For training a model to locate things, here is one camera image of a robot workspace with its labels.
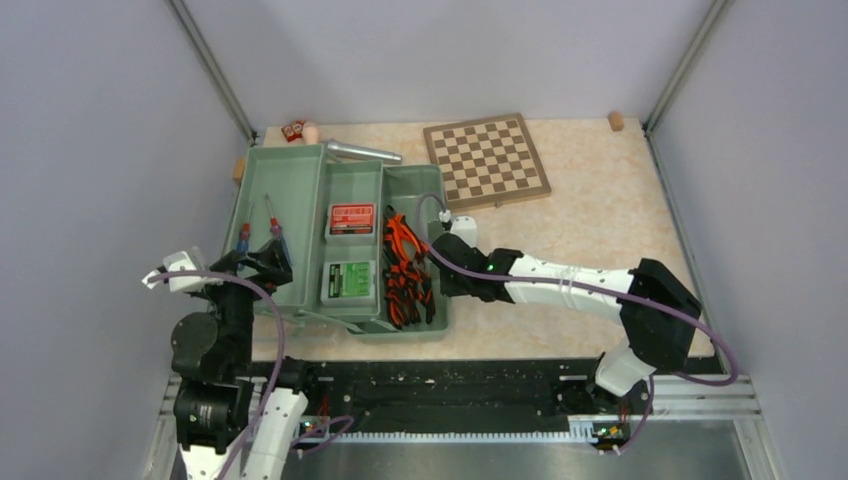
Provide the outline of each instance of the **wooden block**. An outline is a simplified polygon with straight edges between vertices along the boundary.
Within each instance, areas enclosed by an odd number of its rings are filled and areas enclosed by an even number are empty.
[[[233,181],[236,182],[236,185],[241,185],[241,179],[244,177],[245,163],[247,163],[247,159],[241,157],[236,160],[236,166],[233,167]]]
[[[610,113],[610,116],[607,117],[607,120],[609,120],[610,128],[613,132],[620,132],[624,130],[624,117],[622,117],[620,113]]]

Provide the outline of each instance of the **white wall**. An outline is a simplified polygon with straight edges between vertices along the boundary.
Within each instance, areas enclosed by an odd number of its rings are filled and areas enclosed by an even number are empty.
[[[650,113],[709,0],[192,0],[258,126]]]
[[[788,478],[845,478],[848,3],[736,2],[657,138]]]
[[[138,478],[244,142],[163,1],[0,2],[0,478]]]

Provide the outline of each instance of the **white cable clip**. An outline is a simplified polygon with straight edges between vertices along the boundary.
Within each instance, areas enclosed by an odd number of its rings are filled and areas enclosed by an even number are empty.
[[[574,301],[574,297],[571,295],[574,287],[574,276],[576,275],[576,271],[574,269],[571,270],[571,277],[568,279],[568,294],[566,295],[563,292],[563,282],[565,282],[565,269],[562,268],[559,271],[559,292],[562,294],[562,301],[568,308],[577,308],[577,302]]]
[[[451,213],[450,213],[450,210],[448,210],[447,208],[444,209],[443,211],[439,212],[439,221],[440,222],[448,223],[448,222],[450,222],[450,219],[451,219]]]
[[[164,267],[162,268],[162,270],[159,270],[158,268],[155,270],[151,270],[150,273],[148,273],[144,276],[144,278],[141,279],[141,283],[143,283],[144,286],[146,286],[147,288],[153,290],[154,288],[156,288],[156,285],[159,285],[160,282],[151,282],[150,278],[155,277],[156,275],[159,275],[161,273],[165,273],[166,271],[167,270],[165,270]]]

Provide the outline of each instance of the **beige countertop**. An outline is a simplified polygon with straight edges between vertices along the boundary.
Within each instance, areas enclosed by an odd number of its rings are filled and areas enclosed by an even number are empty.
[[[429,163],[422,130],[437,123],[325,125],[322,138],[403,155],[404,165]],[[692,281],[635,118],[612,132],[606,119],[527,120],[552,194],[548,198],[474,210],[479,248],[514,248],[551,262],[605,269],[632,268],[642,257],[662,261],[687,287]],[[264,146],[285,145],[271,127]],[[364,344],[344,330],[310,327],[289,337],[286,355],[308,360],[426,360],[595,357],[624,330],[560,306],[486,304],[453,299],[453,324],[440,341]],[[272,360],[276,333],[268,318],[255,324],[254,360]],[[710,356],[698,332],[690,356]]]

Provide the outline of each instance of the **chess board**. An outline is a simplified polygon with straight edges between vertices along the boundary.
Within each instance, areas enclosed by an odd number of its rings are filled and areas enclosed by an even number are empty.
[[[424,129],[430,163],[454,211],[531,200],[551,186],[521,114]]]

